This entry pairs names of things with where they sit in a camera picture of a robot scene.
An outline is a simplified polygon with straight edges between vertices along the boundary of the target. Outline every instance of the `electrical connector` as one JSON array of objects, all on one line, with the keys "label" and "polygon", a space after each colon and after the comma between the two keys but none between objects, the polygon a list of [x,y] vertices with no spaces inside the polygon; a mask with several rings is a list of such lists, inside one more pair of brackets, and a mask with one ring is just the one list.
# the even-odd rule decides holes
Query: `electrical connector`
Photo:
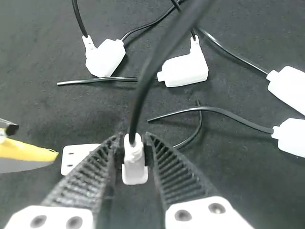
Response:
[{"label": "electrical connector", "polygon": [[305,73],[290,66],[267,75],[268,90],[277,98],[305,115]]},{"label": "electrical connector", "polygon": [[126,54],[124,43],[106,39],[96,48],[91,36],[83,36],[82,40],[86,47],[86,67],[89,72],[100,78],[111,76]]},{"label": "electrical connector", "polygon": [[129,143],[128,134],[124,137],[124,164],[122,179],[126,185],[144,184],[148,180],[148,168],[145,166],[144,145],[141,136],[136,133],[134,145]]},{"label": "electrical connector", "polygon": [[272,138],[278,139],[278,148],[290,154],[305,157],[305,120],[289,118],[273,127]]},{"label": "electrical connector", "polygon": [[209,68],[201,50],[199,38],[196,36],[195,41],[191,37],[190,54],[165,61],[157,77],[158,81],[164,81],[167,87],[179,87],[206,81],[208,73]]}]

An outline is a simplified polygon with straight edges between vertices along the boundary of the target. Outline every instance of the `black fabric surface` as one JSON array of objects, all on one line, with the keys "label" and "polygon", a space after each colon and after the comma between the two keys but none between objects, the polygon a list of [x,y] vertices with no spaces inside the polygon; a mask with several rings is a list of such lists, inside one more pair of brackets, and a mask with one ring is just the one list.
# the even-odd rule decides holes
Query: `black fabric surface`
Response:
[{"label": "black fabric surface", "polygon": [[[88,33],[98,46],[154,20],[168,0],[80,0]],[[177,16],[126,42],[127,56],[115,76],[137,77],[159,38]],[[215,0],[202,17],[204,28],[263,67],[305,70],[305,3],[302,0]],[[0,117],[20,125],[13,137],[59,152],[65,145],[98,143],[126,132],[134,83],[57,87],[58,81],[90,78],[85,48],[70,1],[2,0],[0,3]],[[189,52],[189,36],[172,56]],[[176,144],[195,129],[198,113],[153,125],[146,119],[201,104],[227,109],[273,127],[304,118],[267,91],[261,73],[200,38],[210,72],[206,82],[179,88],[154,83],[139,132]],[[256,229],[304,228],[305,160],[281,152],[277,141],[226,117],[205,113],[203,133],[182,152]],[[48,167],[0,175],[0,228],[10,216],[39,204],[61,179],[61,155]],[[154,228],[154,189],[118,187],[112,228]]]}]

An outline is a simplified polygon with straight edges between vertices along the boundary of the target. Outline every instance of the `black textured gripper pad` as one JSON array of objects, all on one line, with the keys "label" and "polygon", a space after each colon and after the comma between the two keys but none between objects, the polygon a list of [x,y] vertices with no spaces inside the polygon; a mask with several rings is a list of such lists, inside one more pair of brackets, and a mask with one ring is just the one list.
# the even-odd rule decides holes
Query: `black textured gripper pad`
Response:
[{"label": "black textured gripper pad", "polygon": [[154,181],[164,212],[172,204],[219,195],[203,172],[178,150],[153,134],[147,133],[146,139],[151,145]]},{"label": "black textured gripper pad", "polygon": [[114,156],[122,134],[104,141],[65,176],[42,201],[42,206],[85,208],[96,221],[106,189],[115,184]]}]

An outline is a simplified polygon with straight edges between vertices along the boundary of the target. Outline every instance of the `screw hole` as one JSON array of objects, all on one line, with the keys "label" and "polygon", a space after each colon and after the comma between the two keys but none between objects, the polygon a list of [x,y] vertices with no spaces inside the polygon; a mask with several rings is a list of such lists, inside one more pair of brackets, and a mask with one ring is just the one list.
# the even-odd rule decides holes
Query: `screw hole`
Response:
[{"label": "screw hole", "polygon": [[30,223],[31,228],[40,228],[46,222],[47,217],[45,215],[36,216]]},{"label": "screw hole", "polygon": [[179,210],[175,213],[175,218],[177,221],[190,221],[192,219],[192,215],[186,210]]},{"label": "screw hole", "polygon": [[210,212],[214,214],[223,214],[225,213],[225,208],[221,204],[213,203],[209,205]]},{"label": "screw hole", "polygon": [[66,224],[66,229],[79,229],[82,226],[82,218],[74,216],[70,218]]}]

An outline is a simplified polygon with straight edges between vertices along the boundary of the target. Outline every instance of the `white plastic bracket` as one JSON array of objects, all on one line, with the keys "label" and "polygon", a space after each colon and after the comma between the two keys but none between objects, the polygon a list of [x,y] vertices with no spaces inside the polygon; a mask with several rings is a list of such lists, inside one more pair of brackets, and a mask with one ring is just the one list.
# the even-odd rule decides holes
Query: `white plastic bracket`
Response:
[{"label": "white plastic bracket", "polygon": [[70,173],[91,151],[100,144],[65,146],[62,150],[61,174]]},{"label": "white plastic bracket", "polygon": [[174,204],[165,213],[166,229],[253,229],[222,197]]},{"label": "white plastic bracket", "polygon": [[16,212],[4,229],[92,229],[91,211],[81,208],[29,206]]}]

